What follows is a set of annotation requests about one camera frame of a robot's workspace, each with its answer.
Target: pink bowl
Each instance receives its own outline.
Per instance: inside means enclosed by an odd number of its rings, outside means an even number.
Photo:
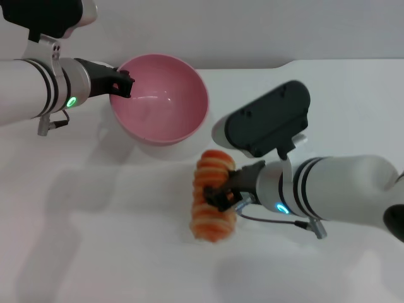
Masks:
[[[141,141],[178,143],[195,133],[209,110],[200,75],[180,59],[160,54],[136,57],[119,69],[135,79],[131,98],[111,95],[118,121]]]

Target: white wall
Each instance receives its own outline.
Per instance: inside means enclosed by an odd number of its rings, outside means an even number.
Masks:
[[[120,64],[162,52],[197,68],[404,57],[402,0],[95,1],[97,22],[65,41],[64,56]],[[21,55],[26,36],[26,30],[1,20],[0,57]]]

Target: white table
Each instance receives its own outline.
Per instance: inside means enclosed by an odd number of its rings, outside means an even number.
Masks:
[[[0,129],[0,302],[404,300],[404,244],[382,231],[326,222],[329,236],[318,241],[239,220],[233,238],[214,246],[194,241],[187,226],[194,164],[217,147],[212,125],[284,81],[310,90],[306,133],[319,154],[382,155],[403,170],[404,60],[200,73],[211,112],[178,145],[135,142],[107,97],[72,110],[71,124],[46,138],[36,120]],[[229,152],[239,165],[251,162]]]

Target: green led light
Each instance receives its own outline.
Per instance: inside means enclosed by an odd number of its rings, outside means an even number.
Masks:
[[[71,97],[70,100],[68,101],[68,107],[72,107],[77,101],[76,97]]]

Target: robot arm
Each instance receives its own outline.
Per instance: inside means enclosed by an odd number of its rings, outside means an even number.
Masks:
[[[23,57],[0,61],[0,126],[41,117],[39,135],[46,136],[52,113],[97,95],[130,97],[134,80],[127,71],[60,58],[55,38],[67,38],[96,20],[92,0],[1,0],[0,5],[6,20],[30,31]]]
[[[243,167],[221,188],[206,188],[209,204],[241,214],[256,203],[308,218],[319,239],[326,237],[321,221],[335,220],[377,227],[404,242],[404,178],[381,157],[307,152],[300,132],[308,125],[309,105],[305,86],[291,81],[222,119],[213,129],[216,143],[249,157],[277,149],[280,159]]]

